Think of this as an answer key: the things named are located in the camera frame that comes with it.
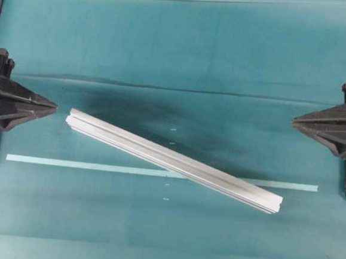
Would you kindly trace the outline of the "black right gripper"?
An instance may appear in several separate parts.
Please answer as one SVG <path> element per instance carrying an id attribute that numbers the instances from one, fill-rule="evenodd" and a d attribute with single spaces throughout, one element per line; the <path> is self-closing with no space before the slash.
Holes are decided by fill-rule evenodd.
<path id="1" fill-rule="evenodd" d="M 337 157 L 346 157 L 346 83 L 342 89 L 345 95 L 343 105 L 308 113 L 292 120 L 296 130 L 324 145 Z"/>

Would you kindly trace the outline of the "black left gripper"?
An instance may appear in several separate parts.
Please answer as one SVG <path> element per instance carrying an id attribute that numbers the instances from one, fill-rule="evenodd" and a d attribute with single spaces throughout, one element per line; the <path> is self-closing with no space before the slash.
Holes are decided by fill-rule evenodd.
<path id="1" fill-rule="evenodd" d="M 10 80 L 15 63 L 6 49 L 0 48 L 0 131 L 54 114 L 58 106 Z"/>

